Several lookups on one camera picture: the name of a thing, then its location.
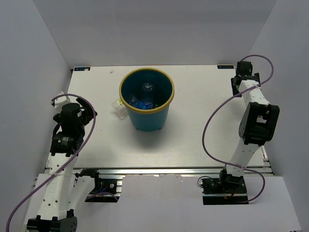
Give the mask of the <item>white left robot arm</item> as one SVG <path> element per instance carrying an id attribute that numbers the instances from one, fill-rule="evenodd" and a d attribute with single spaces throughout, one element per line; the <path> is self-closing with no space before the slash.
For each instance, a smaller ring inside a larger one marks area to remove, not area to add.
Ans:
<path id="1" fill-rule="evenodd" d="M 77 97 L 75 102 L 61 106 L 54 115 L 57 126 L 50 148 L 49 177 L 38 189 L 46 187 L 36 217 L 27 221 L 30 232 L 74 232 L 77 229 L 75 211 L 90 192 L 101 190 L 102 181 L 95 170 L 85 171 L 77 186 L 70 188 L 70 180 L 77 157 L 90 138 L 85 126 L 96 122 L 97 113 L 89 101 Z"/>

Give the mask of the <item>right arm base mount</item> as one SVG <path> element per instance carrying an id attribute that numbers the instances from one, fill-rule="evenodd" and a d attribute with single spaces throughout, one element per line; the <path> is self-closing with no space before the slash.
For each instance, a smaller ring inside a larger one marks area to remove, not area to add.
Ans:
<path id="1" fill-rule="evenodd" d="M 223 183 L 220 178 L 202 176 L 197 180 L 202 188 L 203 205 L 249 204 L 243 178 L 240 184 Z"/>

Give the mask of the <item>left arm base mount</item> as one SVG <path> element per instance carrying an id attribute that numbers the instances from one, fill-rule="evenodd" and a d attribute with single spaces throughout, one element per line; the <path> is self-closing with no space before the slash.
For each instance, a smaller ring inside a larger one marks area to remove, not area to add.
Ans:
<path id="1" fill-rule="evenodd" d="M 88 203 L 117 203 L 117 179 L 102 177 L 98 169 L 82 169 L 75 174 L 76 178 L 88 176 L 94 181 L 94 188 L 88 194 L 85 202 Z"/>

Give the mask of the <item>small clear blue label bottle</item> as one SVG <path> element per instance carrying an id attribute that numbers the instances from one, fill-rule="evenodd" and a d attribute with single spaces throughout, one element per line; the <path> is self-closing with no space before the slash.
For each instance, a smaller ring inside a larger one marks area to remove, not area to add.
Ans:
<path id="1" fill-rule="evenodd" d="M 154 85 L 152 83 L 143 83 L 141 87 L 141 101 L 145 104 L 146 109 L 154 107 Z"/>

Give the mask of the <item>large blue label water bottle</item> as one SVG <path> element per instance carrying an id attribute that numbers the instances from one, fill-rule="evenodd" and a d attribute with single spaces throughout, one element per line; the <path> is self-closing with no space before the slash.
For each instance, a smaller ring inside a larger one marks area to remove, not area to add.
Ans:
<path id="1" fill-rule="evenodd" d="M 131 105 L 134 108 L 142 109 L 142 110 L 148 109 L 148 106 L 145 105 L 144 102 L 142 102 L 141 100 L 139 100 L 137 97 L 133 95 L 129 95 L 127 102 L 129 105 Z"/>

